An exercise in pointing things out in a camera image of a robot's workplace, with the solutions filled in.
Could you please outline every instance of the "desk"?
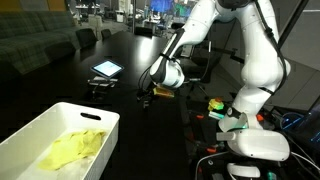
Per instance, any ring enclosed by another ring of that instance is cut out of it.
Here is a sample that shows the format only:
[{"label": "desk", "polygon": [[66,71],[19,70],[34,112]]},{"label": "desk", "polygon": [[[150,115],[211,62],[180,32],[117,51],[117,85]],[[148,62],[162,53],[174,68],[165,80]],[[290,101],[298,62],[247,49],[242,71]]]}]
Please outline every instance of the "desk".
[{"label": "desk", "polygon": [[[95,46],[23,76],[15,96],[0,102],[1,136],[8,137],[54,103],[65,101],[120,114],[119,141],[101,179],[190,179],[177,99],[159,99],[145,112],[136,101],[141,73],[167,40],[119,32]],[[119,83],[106,99],[87,100],[90,67],[104,56],[123,65]]]},{"label": "desk", "polygon": [[145,20],[143,20],[143,27],[147,27],[147,28],[152,29],[152,34],[155,34],[157,24],[159,24],[159,23],[160,23],[159,20],[153,19],[153,20],[149,21],[148,19],[145,19]]}]

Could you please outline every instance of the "electronic device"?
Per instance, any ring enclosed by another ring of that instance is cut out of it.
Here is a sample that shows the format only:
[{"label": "electronic device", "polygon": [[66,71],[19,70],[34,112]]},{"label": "electronic device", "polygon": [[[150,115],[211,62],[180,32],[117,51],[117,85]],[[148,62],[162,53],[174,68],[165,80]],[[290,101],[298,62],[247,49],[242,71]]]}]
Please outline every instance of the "electronic device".
[{"label": "electronic device", "polygon": [[284,122],[282,125],[284,131],[299,144],[310,149],[313,154],[317,154],[315,160],[320,162],[320,96],[305,115],[287,113]]},{"label": "electronic device", "polygon": [[107,59],[99,64],[96,64],[91,67],[91,71],[99,74],[100,76],[110,79],[117,75],[119,72],[121,72],[124,69],[123,66],[121,66],[118,63],[115,63],[114,61]]}]

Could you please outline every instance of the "computer screen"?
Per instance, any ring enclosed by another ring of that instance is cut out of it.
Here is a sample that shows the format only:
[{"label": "computer screen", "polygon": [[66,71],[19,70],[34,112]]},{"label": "computer screen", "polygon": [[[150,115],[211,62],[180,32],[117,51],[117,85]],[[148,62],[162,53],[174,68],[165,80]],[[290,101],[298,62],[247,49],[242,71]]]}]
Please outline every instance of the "computer screen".
[{"label": "computer screen", "polygon": [[156,12],[174,15],[175,17],[189,17],[196,1],[185,0],[151,0],[150,9]]},{"label": "computer screen", "polygon": [[304,117],[294,119],[291,124],[285,131],[300,145],[320,155],[320,96]]}]

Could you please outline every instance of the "tablet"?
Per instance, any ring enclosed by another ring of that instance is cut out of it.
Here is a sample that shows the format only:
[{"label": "tablet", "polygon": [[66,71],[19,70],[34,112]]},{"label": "tablet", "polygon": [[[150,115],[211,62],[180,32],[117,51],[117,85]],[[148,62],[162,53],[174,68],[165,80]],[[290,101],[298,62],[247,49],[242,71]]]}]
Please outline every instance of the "tablet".
[{"label": "tablet", "polygon": [[111,61],[105,60],[102,63],[94,65],[91,67],[91,70],[102,77],[111,78],[121,72],[124,69],[123,66]]}]

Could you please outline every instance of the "white plastic tray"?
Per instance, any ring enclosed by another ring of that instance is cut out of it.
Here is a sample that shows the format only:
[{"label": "white plastic tray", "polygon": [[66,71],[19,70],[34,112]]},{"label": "white plastic tray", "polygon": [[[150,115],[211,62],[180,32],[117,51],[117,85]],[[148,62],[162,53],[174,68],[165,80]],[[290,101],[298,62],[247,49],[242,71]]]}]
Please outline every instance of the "white plastic tray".
[{"label": "white plastic tray", "polygon": [[[69,103],[55,104],[0,144],[0,179],[98,180],[118,141],[119,118],[119,114],[109,111]],[[58,137],[88,129],[106,131],[96,156],[69,163],[57,171],[37,167]]]}]

